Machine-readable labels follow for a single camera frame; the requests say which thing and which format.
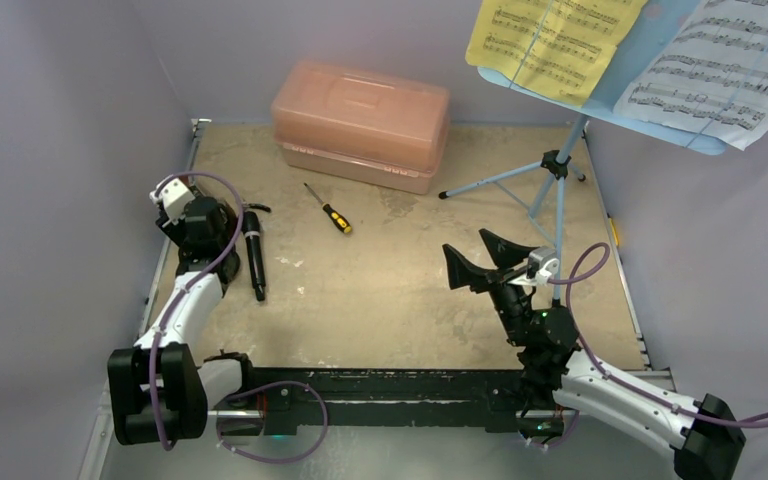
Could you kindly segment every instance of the sheet music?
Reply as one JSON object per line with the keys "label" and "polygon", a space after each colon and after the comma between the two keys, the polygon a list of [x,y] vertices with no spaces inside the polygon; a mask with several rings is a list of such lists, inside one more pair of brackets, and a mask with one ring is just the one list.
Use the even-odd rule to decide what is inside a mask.
{"label": "sheet music", "polygon": [[545,97],[580,106],[599,83],[645,3],[484,0],[466,61],[498,70],[509,79],[516,76],[517,85]]}
{"label": "sheet music", "polygon": [[768,130],[768,0],[703,0],[614,112],[741,150]]}

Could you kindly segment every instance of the black cylindrical object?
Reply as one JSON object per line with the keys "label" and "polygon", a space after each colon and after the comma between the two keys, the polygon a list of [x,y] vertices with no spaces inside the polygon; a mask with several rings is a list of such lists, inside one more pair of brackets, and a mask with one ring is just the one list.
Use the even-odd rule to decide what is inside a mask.
{"label": "black cylindrical object", "polygon": [[257,214],[246,210],[243,214],[243,237],[246,239],[246,252],[249,255],[249,273],[252,288],[259,302],[266,300],[266,272],[263,270],[263,251],[260,247],[260,221]]}

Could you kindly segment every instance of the floor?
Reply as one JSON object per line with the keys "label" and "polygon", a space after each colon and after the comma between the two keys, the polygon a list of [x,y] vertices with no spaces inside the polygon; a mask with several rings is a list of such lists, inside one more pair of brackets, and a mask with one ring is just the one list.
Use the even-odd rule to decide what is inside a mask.
{"label": "floor", "polygon": [[[437,192],[540,159],[566,134],[564,128],[453,127],[431,192],[418,196],[289,167],[270,127],[210,125],[194,169],[222,175],[246,200],[273,208],[258,213],[268,300],[255,300],[244,263],[195,357],[224,349],[247,352],[255,366],[519,368],[490,298],[449,290],[441,246],[490,266],[479,228],[523,245],[546,241],[525,210],[493,186],[445,201]],[[592,179],[584,142],[572,156]],[[530,201],[543,179],[535,172],[505,185]],[[350,236],[334,228],[303,182],[352,222]],[[222,194],[220,186],[211,188]],[[609,240],[594,182],[572,180],[566,191],[564,276],[584,249]],[[538,218],[553,233],[554,187],[544,205]],[[245,248],[239,250],[245,262]],[[169,253],[152,318],[171,291],[175,255]],[[538,290],[535,307],[547,306],[551,293]],[[597,354],[617,367],[642,369],[615,262],[576,285],[572,298]]]}

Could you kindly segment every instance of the plastic box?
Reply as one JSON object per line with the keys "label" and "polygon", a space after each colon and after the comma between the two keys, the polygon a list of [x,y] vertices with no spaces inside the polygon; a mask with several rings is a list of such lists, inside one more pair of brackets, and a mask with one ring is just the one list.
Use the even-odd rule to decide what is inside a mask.
{"label": "plastic box", "polygon": [[445,88],[301,62],[275,101],[275,141],[289,165],[425,194],[446,134]]}

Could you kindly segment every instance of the yellow and black screwdriver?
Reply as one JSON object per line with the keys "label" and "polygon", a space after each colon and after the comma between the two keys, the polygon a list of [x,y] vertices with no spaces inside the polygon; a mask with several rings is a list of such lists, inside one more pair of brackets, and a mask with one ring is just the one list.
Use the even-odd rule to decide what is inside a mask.
{"label": "yellow and black screwdriver", "polygon": [[346,220],[346,217],[340,215],[337,210],[334,210],[331,208],[331,205],[328,205],[327,203],[323,202],[321,198],[319,198],[319,195],[316,194],[316,192],[313,191],[312,188],[310,188],[310,185],[305,183],[305,188],[308,192],[310,192],[311,195],[313,195],[313,198],[316,199],[317,202],[319,202],[320,205],[322,205],[322,210],[325,211],[325,213],[328,214],[328,217],[331,218],[331,221],[334,222],[334,226],[337,227],[337,230],[349,234],[352,233],[352,226],[349,225],[349,221]]}

